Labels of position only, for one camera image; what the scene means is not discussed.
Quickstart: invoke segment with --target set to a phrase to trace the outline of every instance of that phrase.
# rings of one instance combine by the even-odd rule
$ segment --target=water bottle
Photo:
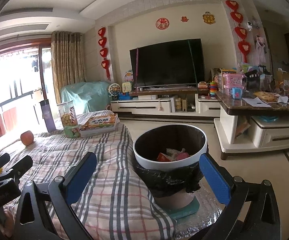
[[[40,105],[41,105],[41,110],[42,110],[42,116],[46,123],[46,129],[48,130],[48,132],[55,131],[56,128],[54,125],[54,121],[53,121],[53,117],[52,117],[52,113],[51,113],[51,109],[49,105],[49,100],[46,99],[46,100],[41,101]]]

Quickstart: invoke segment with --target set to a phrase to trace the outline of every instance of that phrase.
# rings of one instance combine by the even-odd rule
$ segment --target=pink plastic container
[[[241,74],[224,74],[225,85],[241,86],[243,84],[243,75]]]
[[[243,86],[238,86],[238,85],[224,85],[224,89],[226,91],[227,96],[232,97],[232,88],[241,88],[242,90],[244,89]]]

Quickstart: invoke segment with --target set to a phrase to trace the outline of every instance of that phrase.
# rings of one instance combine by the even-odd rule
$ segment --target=blue gripper pad
[[[65,179],[63,185],[66,189],[66,201],[68,205],[76,203],[79,200],[96,166],[96,155],[88,152]]]
[[[217,163],[213,163],[210,158],[212,157],[205,153],[200,156],[200,170],[206,177],[206,180],[214,192],[217,200],[227,206],[231,199],[231,187],[218,170],[220,166]]]

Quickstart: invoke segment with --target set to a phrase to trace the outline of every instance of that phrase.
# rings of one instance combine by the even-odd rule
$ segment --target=silver foil mat
[[[200,190],[194,193],[200,204],[198,212],[177,220],[175,239],[193,236],[201,229],[216,222],[220,216],[222,212],[220,204],[206,183],[203,178],[199,182]]]

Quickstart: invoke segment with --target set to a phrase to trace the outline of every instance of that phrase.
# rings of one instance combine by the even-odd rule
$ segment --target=table covered with plaid cloth
[[[78,116],[85,123],[91,116],[110,114],[98,111]],[[4,167],[14,165],[26,155],[33,159],[32,168],[21,178],[22,189],[28,179],[36,183],[51,181],[64,175],[78,164],[87,152],[96,154],[98,163],[81,198],[71,205],[77,217],[94,239],[171,239],[175,233],[172,220],[157,204],[145,183],[134,172],[131,135],[125,125],[118,123],[114,132],[89,138],[67,138],[63,130],[35,134],[34,143],[25,147],[15,141],[1,153],[9,153],[11,160]],[[19,198],[5,208],[15,216]],[[47,205],[60,237],[67,236],[56,213]]]

